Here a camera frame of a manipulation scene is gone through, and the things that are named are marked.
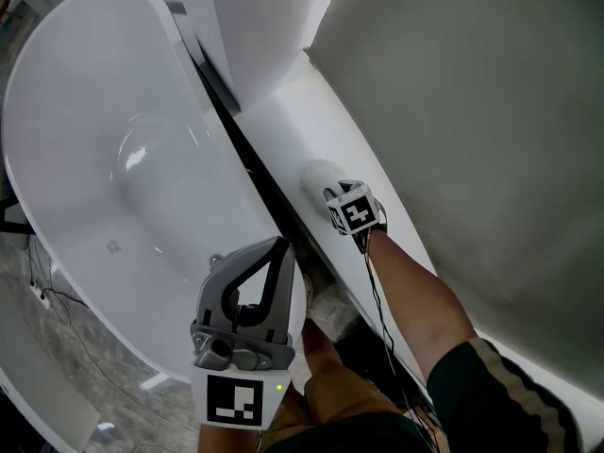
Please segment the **grey roller blind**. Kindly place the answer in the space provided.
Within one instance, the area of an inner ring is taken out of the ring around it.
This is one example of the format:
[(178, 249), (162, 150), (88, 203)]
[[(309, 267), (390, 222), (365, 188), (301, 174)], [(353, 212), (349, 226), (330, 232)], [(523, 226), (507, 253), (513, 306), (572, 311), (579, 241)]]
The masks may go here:
[(476, 326), (604, 399), (604, 0), (331, 0), (309, 53)]

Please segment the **person's green shirt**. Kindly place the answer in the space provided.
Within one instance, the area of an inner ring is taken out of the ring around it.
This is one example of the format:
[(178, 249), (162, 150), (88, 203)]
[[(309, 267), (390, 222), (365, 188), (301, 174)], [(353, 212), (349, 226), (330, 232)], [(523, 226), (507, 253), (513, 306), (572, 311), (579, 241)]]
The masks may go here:
[[(449, 351), (428, 378), (428, 393), (450, 453), (583, 453), (570, 410), (489, 342)], [(303, 433), (266, 453), (431, 453), (407, 417), (351, 418)]]

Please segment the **black metal table leg frame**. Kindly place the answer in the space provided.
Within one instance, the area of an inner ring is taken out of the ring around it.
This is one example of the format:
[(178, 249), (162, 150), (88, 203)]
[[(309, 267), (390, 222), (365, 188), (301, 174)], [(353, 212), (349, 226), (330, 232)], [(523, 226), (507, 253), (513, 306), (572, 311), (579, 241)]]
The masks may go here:
[(16, 196), (7, 197), (0, 199), (0, 232), (22, 234), (22, 235), (35, 235), (36, 232), (29, 222), (25, 224), (15, 223), (7, 221), (5, 218), (5, 212), (7, 209), (19, 204), (19, 200)]

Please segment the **white curved panel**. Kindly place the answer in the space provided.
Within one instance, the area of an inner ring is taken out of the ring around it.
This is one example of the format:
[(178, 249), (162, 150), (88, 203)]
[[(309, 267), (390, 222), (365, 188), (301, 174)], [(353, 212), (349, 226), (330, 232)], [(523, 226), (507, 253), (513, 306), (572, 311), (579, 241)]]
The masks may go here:
[(84, 453), (100, 413), (47, 357), (1, 278), (0, 388), (59, 453)]

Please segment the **person's right forearm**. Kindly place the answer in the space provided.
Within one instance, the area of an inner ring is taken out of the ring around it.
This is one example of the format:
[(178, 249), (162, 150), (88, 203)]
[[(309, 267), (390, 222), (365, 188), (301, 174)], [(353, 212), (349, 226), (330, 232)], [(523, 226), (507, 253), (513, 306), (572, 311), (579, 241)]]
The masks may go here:
[(424, 379), (449, 351), (477, 336), (457, 296), (385, 232), (369, 238), (369, 258), (396, 326)]

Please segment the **person's left forearm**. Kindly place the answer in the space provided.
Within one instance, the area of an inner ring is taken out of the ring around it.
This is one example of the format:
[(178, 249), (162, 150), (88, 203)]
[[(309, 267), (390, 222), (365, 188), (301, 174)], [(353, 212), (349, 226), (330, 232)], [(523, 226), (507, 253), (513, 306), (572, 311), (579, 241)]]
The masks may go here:
[(197, 453), (257, 453), (259, 444), (254, 430), (201, 425)]

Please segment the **white fluffy duster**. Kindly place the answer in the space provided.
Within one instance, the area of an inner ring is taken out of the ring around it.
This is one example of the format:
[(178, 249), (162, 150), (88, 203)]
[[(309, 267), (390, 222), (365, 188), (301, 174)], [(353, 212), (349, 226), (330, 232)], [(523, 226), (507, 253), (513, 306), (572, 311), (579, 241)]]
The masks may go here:
[(318, 210), (324, 210), (327, 208), (327, 201), (331, 199), (325, 198), (325, 189), (329, 189), (335, 196), (340, 196), (344, 193), (341, 181), (345, 179), (345, 169), (338, 163), (313, 159), (302, 169), (300, 190)]

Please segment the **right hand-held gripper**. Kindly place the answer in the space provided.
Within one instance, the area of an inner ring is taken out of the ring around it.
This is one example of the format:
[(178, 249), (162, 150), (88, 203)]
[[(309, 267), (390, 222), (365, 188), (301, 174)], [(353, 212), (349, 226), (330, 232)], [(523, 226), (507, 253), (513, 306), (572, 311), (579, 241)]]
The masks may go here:
[(340, 180), (337, 184), (342, 193), (326, 187), (323, 196), (331, 223), (340, 234), (356, 236), (369, 229), (388, 231), (386, 211), (366, 183)]

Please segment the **white power strip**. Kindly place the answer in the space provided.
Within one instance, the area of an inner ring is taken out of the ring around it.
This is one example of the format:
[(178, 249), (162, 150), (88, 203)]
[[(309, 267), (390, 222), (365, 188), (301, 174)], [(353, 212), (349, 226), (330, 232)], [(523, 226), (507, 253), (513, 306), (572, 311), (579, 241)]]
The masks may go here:
[(36, 296), (36, 298), (40, 301), (40, 303), (47, 309), (50, 309), (51, 302), (48, 296), (43, 291), (35, 281), (31, 281), (29, 284), (30, 291)]

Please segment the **person's left leg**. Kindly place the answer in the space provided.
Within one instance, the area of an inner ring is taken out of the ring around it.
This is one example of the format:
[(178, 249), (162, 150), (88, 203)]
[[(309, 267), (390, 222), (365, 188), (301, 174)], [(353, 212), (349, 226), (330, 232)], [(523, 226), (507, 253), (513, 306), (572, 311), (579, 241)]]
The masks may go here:
[(335, 346), (311, 318), (305, 320), (302, 342), (312, 379), (344, 369), (344, 364)]

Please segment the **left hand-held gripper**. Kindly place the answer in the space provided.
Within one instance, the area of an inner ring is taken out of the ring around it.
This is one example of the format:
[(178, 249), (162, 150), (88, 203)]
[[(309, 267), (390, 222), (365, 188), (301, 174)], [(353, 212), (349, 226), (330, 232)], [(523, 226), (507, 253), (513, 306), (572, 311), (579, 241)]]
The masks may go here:
[[(295, 356), (286, 344), (294, 263), (291, 243), (276, 236), (227, 255), (203, 282), (191, 325), (190, 373), (201, 424), (237, 429), (271, 425), (291, 383)], [(265, 265), (260, 303), (240, 310), (231, 297)]]

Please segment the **white bathtub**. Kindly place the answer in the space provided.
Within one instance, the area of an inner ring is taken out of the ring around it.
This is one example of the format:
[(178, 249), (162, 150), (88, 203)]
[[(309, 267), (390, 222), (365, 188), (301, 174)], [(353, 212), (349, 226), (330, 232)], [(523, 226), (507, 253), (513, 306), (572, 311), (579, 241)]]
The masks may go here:
[(136, 356), (187, 380), (213, 255), (277, 224), (163, 0), (64, 0), (8, 79), (2, 150), (44, 249)]

